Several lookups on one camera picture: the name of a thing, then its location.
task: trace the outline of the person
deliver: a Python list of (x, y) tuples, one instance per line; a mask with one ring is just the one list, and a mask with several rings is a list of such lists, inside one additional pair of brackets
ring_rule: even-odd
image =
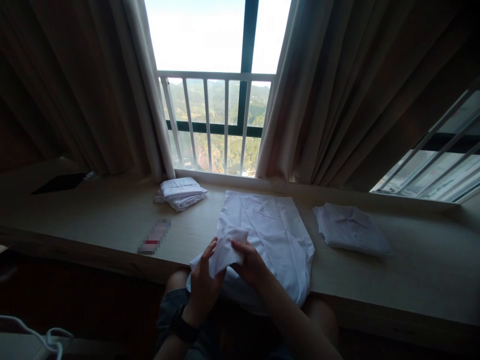
[[(268, 358), (341, 359), (335, 347), (338, 327), (330, 307), (319, 299), (309, 297), (302, 311), (248, 241), (242, 244), (232, 240), (231, 244), (244, 255), (243, 265), (232, 264), (231, 267), (264, 301), (271, 320), (285, 340), (285, 344)], [(185, 288), (188, 271), (179, 270), (168, 279), (160, 303), (161, 315), (157, 323), (159, 350), (154, 360), (209, 360), (220, 357), (206, 321), (219, 297), (226, 273), (224, 270), (215, 278), (210, 277), (209, 258), (216, 245), (217, 238), (214, 238), (191, 272), (191, 293)]]

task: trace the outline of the shorts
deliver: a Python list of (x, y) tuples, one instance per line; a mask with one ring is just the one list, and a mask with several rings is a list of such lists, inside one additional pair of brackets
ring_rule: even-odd
[[(174, 317), (182, 304), (187, 304), (190, 299), (190, 293), (186, 288), (170, 291), (160, 303), (160, 317), (156, 323), (158, 329), (158, 342), (156, 351), (160, 349), (165, 339), (169, 335), (170, 321)], [(187, 351), (185, 360), (216, 360), (221, 359), (221, 353), (215, 332), (207, 317), (205, 323), (200, 328), (200, 334), (195, 343)], [(276, 350), (271, 352), (268, 360), (292, 360), (292, 355), (285, 343), (282, 343)]]

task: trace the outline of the hand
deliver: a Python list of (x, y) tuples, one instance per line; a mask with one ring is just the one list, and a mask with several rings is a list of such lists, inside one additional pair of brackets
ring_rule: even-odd
[(246, 244), (231, 240), (231, 247), (244, 255), (243, 265), (232, 264), (235, 272), (252, 288), (258, 289), (272, 275), (257, 250), (248, 241)]
[(200, 261), (191, 272), (191, 294), (182, 319), (194, 328), (198, 328), (207, 318), (217, 301), (227, 269), (219, 272), (215, 278), (210, 277), (209, 259), (215, 252), (217, 238), (214, 237), (207, 246)]

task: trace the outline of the window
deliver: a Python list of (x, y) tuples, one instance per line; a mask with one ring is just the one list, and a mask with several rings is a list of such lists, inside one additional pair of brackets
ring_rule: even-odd
[(174, 166), (254, 177), (290, 0), (145, 0)]
[(371, 190), (458, 202), (480, 187), (480, 90), (466, 91)]

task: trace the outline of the glass pane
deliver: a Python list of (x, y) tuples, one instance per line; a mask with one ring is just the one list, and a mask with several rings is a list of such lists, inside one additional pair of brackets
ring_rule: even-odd
[(172, 130), (168, 130), (168, 139), (170, 140), (170, 154), (171, 159), (173, 160), (173, 167), (180, 169), (179, 157), (177, 155), (177, 149), (175, 148), (174, 133)]
[(167, 110), (167, 102), (165, 101), (164, 87), (162, 86), (160, 78), (158, 79), (158, 82), (160, 83), (160, 95), (161, 102), (163, 104), (163, 114), (165, 115), (165, 120), (170, 120), (169, 111)]
[(245, 0), (145, 0), (158, 70), (239, 73)]
[[(480, 91), (475, 91), (460, 108), (451, 116), (450, 119), (438, 129), (438, 133), (457, 134), (461, 128), (464, 127), (465, 121), (469, 119), (472, 114), (475, 114), (480, 109)], [(480, 135), (479, 126), (474, 126), (468, 135)]]
[(258, 128), (264, 127), (270, 85), (270, 82), (251, 82), (250, 106), (248, 108), (248, 126)]
[(195, 164), (194, 155), (192, 152), (192, 140), (190, 139), (190, 132), (179, 131), (178, 143), (180, 144), (180, 151), (181, 156), (183, 157), (183, 164), (185, 166), (185, 169), (196, 170), (197, 164)]
[(447, 146), (449, 139), (452, 139), (454, 134), (458, 134), (479, 114), (480, 91), (475, 91), (440, 127), (438, 132), (433, 134), (433, 143), (430, 148), (435, 151), (418, 151), (393, 179), (382, 190), (379, 190), (379, 187), (390, 177), (393, 171), (404, 163), (406, 156), (411, 153), (410, 150), (371, 191), (400, 194), (420, 199), (458, 201), (480, 184), (480, 155), (473, 154), (462, 160), (464, 153), (477, 145), (476, 136), (480, 136), (480, 123), (472, 126), (466, 133), (467, 136), (462, 136), (456, 144), (450, 144), (448, 150), (451, 152), (443, 153), (429, 167), (425, 169), (423, 167), (432, 161), (432, 157), (435, 157), (439, 151), (443, 151), (440, 149)]
[(210, 134), (211, 172), (224, 173), (225, 136)]
[(260, 0), (256, 18), (252, 73), (277, 73), (289, 10), (290, 0)]
[(187, 106), (185, 105), (184, 84), (181, 78), (169, 77), (169, 91), (177, 121), (188, 121)]
[[(429, 151), (429, 158), (436, 155), (436, 151)], [(411, 197), (417, 196), (424, 188), (440, 177), (452, 166), (463, 154), (447, 152), (429, 166), (414, 182), (408, 185), (401, 193)]]
[(204, 81), (202, 79), (187, 79), (186, 89), (188, 91), (191, 120), (196, 123), (206, 123)]
[(210, 124), (223, 125), (225, 124), (225, 80), (207, 80), (206, 87)]
[(195, 152), (198, 170), (209, 172), (209, 145), (207, 141), (207, 134), (194, 132), (193, 140), (195, 142)]
[(228, 158), (226, 160), (226, 173), (240, 175), (240, 160), (242, 156), (242, 137), (228, 136)]
[(470, 155), (461, 165), (437, 182), (422, 198), (455, 201), (457, 196), (480, 182), (480, 155)]
[(247, 137), (245, 139), (245, 156), (243, 157), (243, 176), (255, 177), (257, 161), (259, 159), (260, 138)]
[(228, 82), (228, 124), (237, 125), (239, 118), (240, 81)]

